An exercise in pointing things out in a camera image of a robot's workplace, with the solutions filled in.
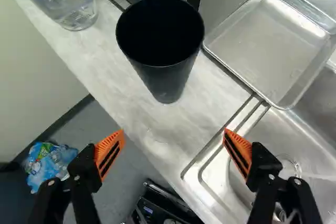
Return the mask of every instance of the aluminum tray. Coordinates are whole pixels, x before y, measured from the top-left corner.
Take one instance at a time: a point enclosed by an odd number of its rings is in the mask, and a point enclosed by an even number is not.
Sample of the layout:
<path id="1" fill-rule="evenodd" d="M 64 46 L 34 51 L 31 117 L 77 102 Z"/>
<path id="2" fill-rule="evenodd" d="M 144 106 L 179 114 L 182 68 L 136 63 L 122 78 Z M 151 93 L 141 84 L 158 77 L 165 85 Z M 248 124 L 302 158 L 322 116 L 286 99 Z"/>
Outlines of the aluminum tray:
<path id="1" fill-rule="evenodd" d="M 292 108 L 333 52 L 336 23 L 305 0 L 249 0 L 204 49 L 272 106 Z"/>

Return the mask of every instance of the white wall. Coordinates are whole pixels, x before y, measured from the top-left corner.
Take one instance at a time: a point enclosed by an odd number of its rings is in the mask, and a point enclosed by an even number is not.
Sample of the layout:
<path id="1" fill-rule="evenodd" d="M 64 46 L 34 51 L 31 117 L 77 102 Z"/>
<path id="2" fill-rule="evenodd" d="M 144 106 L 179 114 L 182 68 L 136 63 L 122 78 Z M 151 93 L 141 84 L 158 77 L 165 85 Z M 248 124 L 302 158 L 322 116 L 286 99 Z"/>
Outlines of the white wall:
<path id="1" fill-rule="evenodd" d="M 0 0 L 0 162 L 87 94 L 16 2 Z"/>

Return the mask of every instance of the white marble countertop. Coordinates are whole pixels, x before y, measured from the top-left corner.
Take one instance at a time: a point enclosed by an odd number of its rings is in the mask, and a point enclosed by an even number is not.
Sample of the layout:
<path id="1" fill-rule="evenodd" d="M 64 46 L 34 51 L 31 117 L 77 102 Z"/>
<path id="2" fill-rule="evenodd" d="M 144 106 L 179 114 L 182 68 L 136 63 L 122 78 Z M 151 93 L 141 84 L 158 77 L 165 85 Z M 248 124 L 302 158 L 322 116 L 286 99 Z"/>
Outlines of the white marble countertop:
<path id="1" fill-rule="evenodd" d="M 121 11 L 97 0 L 99 18 L 71 32 L 30 0 L 17 0 L 28 18 L 177 193 L 205 223 L 221 223 L 181 180 L 181 171 L 248 99 L 250 91 L 200 52 L 182 97 L 157 102 L 121 52 L 115 26 Z"/>

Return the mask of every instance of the sink basin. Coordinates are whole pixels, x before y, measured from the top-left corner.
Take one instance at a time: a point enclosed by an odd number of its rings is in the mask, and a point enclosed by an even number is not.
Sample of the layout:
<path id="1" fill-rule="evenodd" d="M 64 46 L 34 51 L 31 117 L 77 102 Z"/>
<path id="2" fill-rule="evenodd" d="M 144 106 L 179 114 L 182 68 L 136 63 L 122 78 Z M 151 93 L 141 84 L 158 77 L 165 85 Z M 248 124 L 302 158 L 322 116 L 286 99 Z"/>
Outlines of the sink basin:
<path id="1" fill-rule="evenodd" d="M 336 74 L 325 67 L 290 111 L 271 108 L 245 138 L 263 143 L 282 161 L 282 175 L 310 185 L 323 223 L 336 221 Z M 231 183 L 245 205 L 250 196 Z"/>
<path id="2" fill-rule="evenodd" d="M 336 222 L 336 70 L 322 69 L 291 110 L 270 108 L 256 97 L 225 125 L 263 143 L 285 167 L 310 185 L 323 223 Z M 246 223 L 252 194 L 222 147 L 223 129 L 183 170 L 181 178 L 223 223 Z"/>

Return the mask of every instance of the black plastic cup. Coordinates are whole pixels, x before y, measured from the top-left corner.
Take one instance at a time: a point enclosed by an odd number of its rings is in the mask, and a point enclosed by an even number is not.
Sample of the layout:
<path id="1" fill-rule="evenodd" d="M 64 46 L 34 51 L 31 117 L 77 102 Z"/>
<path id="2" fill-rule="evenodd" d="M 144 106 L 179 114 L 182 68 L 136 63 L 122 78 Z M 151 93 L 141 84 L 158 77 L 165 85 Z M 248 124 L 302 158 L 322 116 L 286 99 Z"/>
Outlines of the black plastic cup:
<path id="1" fill-rule="evenodd" d="M 200 14 L 184 0 L 141 0 L 120 16 L 115 34 L 153 96 L 179 99 L 204 37 Z"/>

